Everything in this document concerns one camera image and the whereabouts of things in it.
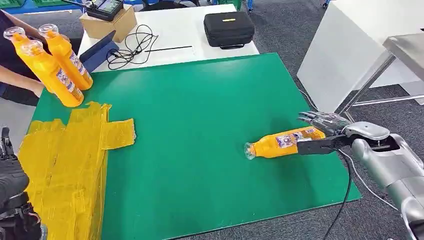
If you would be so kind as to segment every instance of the yellow plastic sheet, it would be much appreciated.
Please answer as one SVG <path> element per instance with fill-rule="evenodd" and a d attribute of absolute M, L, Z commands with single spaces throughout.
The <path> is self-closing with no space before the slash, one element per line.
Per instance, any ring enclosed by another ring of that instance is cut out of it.
<path fill-rule="evenodd" d="M 133 119 L 108 122 L 110 104 L 90 102 L 59 119 L 33 121 L 19 149 L 26 191 L 49 240 L 101 237 L 107 151 L 134 144 Z"/>

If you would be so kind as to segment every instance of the screen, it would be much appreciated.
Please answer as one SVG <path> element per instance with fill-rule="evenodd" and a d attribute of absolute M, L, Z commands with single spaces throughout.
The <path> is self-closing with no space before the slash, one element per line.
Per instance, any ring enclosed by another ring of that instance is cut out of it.
<path fill-rule="evenodd" d="M 111 13 L 120 3 L 117 0 L 106 0 L 97 9 Z"/>

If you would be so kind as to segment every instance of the green crate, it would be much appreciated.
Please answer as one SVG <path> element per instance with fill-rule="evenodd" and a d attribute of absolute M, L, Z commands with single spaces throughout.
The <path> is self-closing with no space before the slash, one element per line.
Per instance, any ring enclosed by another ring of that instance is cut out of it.
<path fill-rule="evenodd" d="M 32 0 L 37 7 L 44 6 L 56 6 L 56 5 L 66 5 L 69 3 L 63 2 L 61 0 Z"/>
<path fill-rule="evenodd" d="M 0 9 L 21 7 L 25 0 L 0 0 Z"/>
<path fill-rule="evenodd" d="M 242 0 L 218 0 L 218 4 L 233 4 L 237 11 L 240 11 Z"/>

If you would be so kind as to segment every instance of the green board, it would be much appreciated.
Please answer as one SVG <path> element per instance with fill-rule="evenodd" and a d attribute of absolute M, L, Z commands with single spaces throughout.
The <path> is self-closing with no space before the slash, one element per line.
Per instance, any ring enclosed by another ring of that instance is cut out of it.
<path fill-rule="evenodd" d="M 134 118 L 132 146 L 108 154 L 102 239 L 162 240 L 340 203 L 338 156 L 248 160 L 245 142 L 306 124 L 309 110 L 277 54 L 93 73 L 84 103 Z M 43 93 L 33 120 L 68 120 Z M 360 198 L 353 185 L 349 200 Z"/>

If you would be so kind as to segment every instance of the orange juice bottle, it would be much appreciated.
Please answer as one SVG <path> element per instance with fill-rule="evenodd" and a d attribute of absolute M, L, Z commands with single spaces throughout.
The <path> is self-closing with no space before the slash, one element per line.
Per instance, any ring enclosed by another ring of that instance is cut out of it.
<path fill-rule="evenodd" d="M 92 87 L 93 79 L 87 69 L 83 66 L 71 44 L 60 34 L 58 27 L 54 24 L 44 24 L 39 27 L 38 32 L 45 37 L 48 50 L 66 74 L 80 90 L 87 90 Z"/>
<path fill-rule="evenodd" d="M 39 73 L 33 67 L 32 58 L 23 54 L 21 50 L 22 44 L 27 44 L 30 42 L 30 39 L 25 35 L 25 30 L 22 27 L 18 26 L 9 27 L 8 29 L 4 30 L 3 37 L 12 42 L 16 50 L 16 54 L 20 57 L 20 59 L 22 59 L 22 61 L 28 66 L 28 68 L 31 69 L 35 76 L 40 79 Z M 43 84 L 47 91 L 52 93 L 52 89 L 50 88 L 50 86 L 45 82 L 43 82 Z"/>
<path fill-rule="evenodd" d="M 246 143 L 244 153 L 248 159 L 254 157 L 275 158 L 279 156 L 297 154 L 296 143 L 307 140 L 323 139 L 326 135 L 313 126 L 297 128 L 273 135 L 266 135 L 255 143 Z"/>
<path fill-rule="evenodd" d="M 30 40 L 21 46 L 22 53 L 31 58 L 32 66 L 43 83 L 47 83 L 66 107 L 76 107 L 84 100 L 83 93 L 69 79 L 56 59 L 43 49 L 43 44 Z"/>

